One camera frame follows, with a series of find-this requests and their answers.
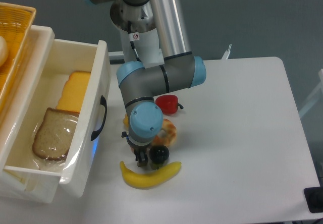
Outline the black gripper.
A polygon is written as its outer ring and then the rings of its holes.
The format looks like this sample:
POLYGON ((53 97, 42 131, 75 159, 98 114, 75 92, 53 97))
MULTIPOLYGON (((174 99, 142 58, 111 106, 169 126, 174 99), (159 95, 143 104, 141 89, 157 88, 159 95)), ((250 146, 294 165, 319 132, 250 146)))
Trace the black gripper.
POLYGON ((131 138, 130 134, 126 131, 121 133, 121 137, 125 138, 128 145, 133 148, 133 152, 136 156, 137 166, 144 167, 148 164, 148 157, 146 155, 147 150, 150 146, 150 142, 138 142, 131 138))

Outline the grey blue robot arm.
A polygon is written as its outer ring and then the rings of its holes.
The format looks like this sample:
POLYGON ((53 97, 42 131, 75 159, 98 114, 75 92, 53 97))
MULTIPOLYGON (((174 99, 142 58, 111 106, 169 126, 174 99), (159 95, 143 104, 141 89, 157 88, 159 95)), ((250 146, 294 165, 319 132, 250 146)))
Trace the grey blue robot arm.
POLYGON ((129 119, 123 134, 138 166, 148 163, 146 151, 163 123, 163 113, 154 97, 202 84, 206 68, 202 58, 190 49, 180 0, 87 0, 91 4, 113 2, 110 17, 127 33, 134 61, 125 61, 117 80, 129 119), (142 34, 157 31, 164 62, 146 68, 136 42, 142 34))

